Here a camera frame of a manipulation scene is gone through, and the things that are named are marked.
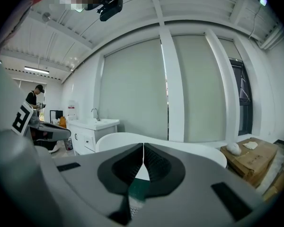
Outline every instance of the open window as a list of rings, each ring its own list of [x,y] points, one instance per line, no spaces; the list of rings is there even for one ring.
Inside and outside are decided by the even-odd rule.
[[[230,59],[233,72],[237,81],[240,99],[240,126],[239,135],[251,134],[252,130],[252,96],[249,79],[242,61]]]

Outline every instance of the black shirt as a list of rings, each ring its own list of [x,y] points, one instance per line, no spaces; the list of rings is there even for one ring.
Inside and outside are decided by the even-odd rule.
[[[28,95],[27,95],[27,98],[25,99],[25,101],[27,101],[29,104],[32,104],[32,105],[37,105],[37,97],[36,97],[36,94],[31,91]]]

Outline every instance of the ceiling light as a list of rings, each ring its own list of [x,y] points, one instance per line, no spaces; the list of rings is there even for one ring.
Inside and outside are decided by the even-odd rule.
[[[260,3],[261,3],[263,6],[266,6],[267,0],[260,0]]]
[[[25,66],[24,69],[25,70],[32,70],[32,71],[36,71],[36,72],[40,72],[40,73],[44,73],[44,74],[49,74],[49,71],[47,71],[47,70],[36,69],[36,68],[28,67],[28,66]]]

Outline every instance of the black cap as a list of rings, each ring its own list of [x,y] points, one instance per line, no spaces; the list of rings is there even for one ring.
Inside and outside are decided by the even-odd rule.
[[[44,93],[42,85],[39,84],[39,85],[36,86],[36,88],[38,88],[41,93]]]

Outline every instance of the black rectangular strip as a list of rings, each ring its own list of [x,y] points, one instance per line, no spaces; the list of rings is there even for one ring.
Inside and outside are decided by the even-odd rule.
[[[213,184],[211,187],[236,221],[251,213],[251,209],[225,183]]]
[[[65,164],[62,166],[57,166],[57,168],[59,172],[63,172],[63,171],[67,171],[67,170],[79,167],[79,166],[81,166],[79,163],[74,162],[74,163],[69,163],[69,164]]]

